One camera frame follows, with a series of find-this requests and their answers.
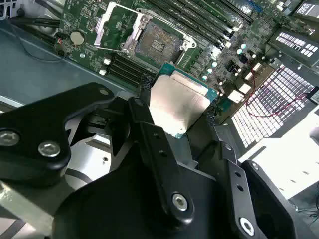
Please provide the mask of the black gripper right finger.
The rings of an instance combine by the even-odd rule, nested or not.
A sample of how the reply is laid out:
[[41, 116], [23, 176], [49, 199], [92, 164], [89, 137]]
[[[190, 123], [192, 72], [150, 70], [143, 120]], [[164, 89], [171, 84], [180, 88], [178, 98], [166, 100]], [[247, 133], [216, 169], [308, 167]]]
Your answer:
[[296, 239], [289, 203], [252, 161], [239, 164], [232, 147], [217, 135], [212, 109], [206, 110], [206, 172], [218, 182], [222, 234], [227, 239]]

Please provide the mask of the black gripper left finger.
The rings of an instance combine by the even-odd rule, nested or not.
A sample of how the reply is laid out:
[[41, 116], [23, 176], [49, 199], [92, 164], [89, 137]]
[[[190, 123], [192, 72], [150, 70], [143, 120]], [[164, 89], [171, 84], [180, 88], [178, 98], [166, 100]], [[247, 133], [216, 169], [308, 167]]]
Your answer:
[[164, 130], [149, 110], [151, 88], [141, 86], [124, 100], [102, 84], [88, 83], [3, 113], [0, 116], [0, 177], [33, 186], [50, 186], [64, 175], [71, 146], [84, 137], [81, 121], [90, 115], [106, 120], [91, 127], [111, 137], [114, 154], [128, 140], [127, 153], [152, 179], [155, 211], [172, 226], [187, 226], [195, 214]]

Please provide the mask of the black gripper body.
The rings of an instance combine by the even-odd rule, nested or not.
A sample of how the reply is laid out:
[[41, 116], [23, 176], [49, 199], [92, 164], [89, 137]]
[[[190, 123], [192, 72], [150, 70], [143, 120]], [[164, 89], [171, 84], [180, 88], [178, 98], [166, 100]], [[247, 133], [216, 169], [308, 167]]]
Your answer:
[[154, 182], [141, 165], [126, 165], [72, 193], [56, 213], [56, 239], [233, 239], [216, 181], [180, 166], [195, 217], [177, 230], [160, 211]]

